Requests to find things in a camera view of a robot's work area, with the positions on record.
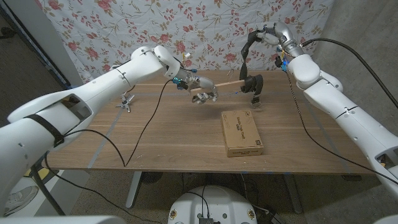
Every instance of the pink flower pattern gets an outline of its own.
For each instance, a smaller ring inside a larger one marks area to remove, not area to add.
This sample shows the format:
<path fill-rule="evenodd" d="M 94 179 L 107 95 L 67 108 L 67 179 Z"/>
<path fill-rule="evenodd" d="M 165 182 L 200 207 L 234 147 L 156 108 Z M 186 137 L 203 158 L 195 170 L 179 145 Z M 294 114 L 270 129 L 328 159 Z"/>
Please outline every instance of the pink flower pattern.
<path fill-rule="evenodd" d="M 240 69 L 250 32 L 265 23 L 287 24 L 299 42 L 319 37 L 334 0 L 34 0 L 60 34 L 84 83 L 130 59 L 141 46 L 163 45 L 184 66 Z M 315 45 L 306 48 L 309 54 Z M 273 70 L 269 45 L 250 49 L 250 70 Z"/>

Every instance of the table top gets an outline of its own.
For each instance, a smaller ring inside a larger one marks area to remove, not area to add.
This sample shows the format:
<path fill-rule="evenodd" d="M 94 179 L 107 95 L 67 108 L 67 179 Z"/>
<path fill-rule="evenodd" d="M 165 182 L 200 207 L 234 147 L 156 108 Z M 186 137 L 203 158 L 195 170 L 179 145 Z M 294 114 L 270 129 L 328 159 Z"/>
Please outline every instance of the table top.
<path fill-rule="evenodd" d="M 232 79 L 228 71 L 198 71 L 215 83 Z M 191 103 L 192 96 L 169 83 L 159 108 L 124 167 L 114 147 L 95 133 L 83 133 L 64 149 L 48 155 L 54 169 L 141 170 L 164 172 L 252 172 L 268 174 L 369 174 L 317 146 L 302 127 L 284 72 L 262 74 L 264 88 L 260 108 L 251 108 L 253 93 L 222 92 L 217 102 Z M 89 129 L 97 130 L 117 145 L 125 161 L 152 116 L 167 80 L 157 77 L 136 85 L 132 111 L 115 108 L 114 100 L 95 117 Z M 334 119 L 307 102 L 295 83 L 294 92 L 308 132 L 321 145 L 362 165 L 369 166 L 359 148 Z M 221 128 L 221 112 L 251 110 L 264 144 L 260 156 L 227 157 Z"/>

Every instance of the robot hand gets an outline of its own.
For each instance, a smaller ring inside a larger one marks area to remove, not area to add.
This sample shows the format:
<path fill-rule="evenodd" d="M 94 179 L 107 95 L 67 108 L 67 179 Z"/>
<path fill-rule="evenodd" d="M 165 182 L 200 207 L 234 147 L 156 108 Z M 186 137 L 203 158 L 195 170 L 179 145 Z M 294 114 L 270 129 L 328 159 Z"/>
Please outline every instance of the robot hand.
<path fill-rule="evenodd" d="M 179 90 L 192 90 L 195 88 L 202 88 L 204 90 L 210 90 L 209 92 L 198 93 L 192 98 L 192 103 L 204 104 L 206 100 L 212 99 L 213 102 L 217 100 L 218 92 L 217 87 L 212 80 L 206 77 L 200 77 L 193 75 L 196 70 L 186 70 L 184 68 L 178 71 L 176 77 L 173 78 L 173 83 L 177 84 Z"/>
<path fill-rule="evenodd" d="M 204 104 L 206 103 L 206 100 L 213 100 L 215 102 L 218 97 L 218 92 L 217 92 L 217 87 L 214 85 L 213 81 L 206 77 L 198 77 L 196 76 L 194 78 L 194 82 L 191 86 L 190 89 L 193 88 L 203 88 L 203 89 L 209 89 L 211 92 L 209 93 L 198 93 L 196 96 L 192 98 L 192 103 L 197 103 L 197 104 Z"/>

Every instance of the wooden stick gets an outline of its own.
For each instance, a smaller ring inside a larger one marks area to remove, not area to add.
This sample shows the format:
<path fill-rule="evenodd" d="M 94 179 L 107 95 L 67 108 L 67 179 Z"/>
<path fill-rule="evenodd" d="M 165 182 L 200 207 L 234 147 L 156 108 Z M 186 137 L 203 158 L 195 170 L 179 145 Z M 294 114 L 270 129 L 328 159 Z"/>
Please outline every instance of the wooden stick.
<path fill-rule="evenodd" d="M 241 86 L 244 86 L 244 80 L 220 83 L 220 84 L 216 85 L 218 92 L 236 91 L 236 89 L 239 89 Z M 201 93 L 201 92 L 203 92 L 203 90 L 204 90 L 203 88 L 192 89 L 191 90 L 191 95 L 196 95 L 198 93 Z"/>

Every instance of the gray wall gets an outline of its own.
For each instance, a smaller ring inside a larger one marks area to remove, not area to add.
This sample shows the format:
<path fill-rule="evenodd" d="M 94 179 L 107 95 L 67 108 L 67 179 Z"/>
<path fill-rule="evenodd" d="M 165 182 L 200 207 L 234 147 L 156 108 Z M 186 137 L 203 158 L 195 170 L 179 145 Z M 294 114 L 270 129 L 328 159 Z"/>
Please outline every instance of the gray wall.
<path fill-rule="evenodd" d="M 72 85 L 82 85 L 83 82 L 61 38 L 36 2 L 33 0 L 6 0 L 6 2 L 69 82 Z"/>
<path fill-rule="evenodd" d="M 398 1 L 336 0 L 322 37 L 355 49 L 398 99 Z M 398 109 L 351 52 L 319 42 L 313 59 L 342 82 L 348 98 L 398 136 Z"/>

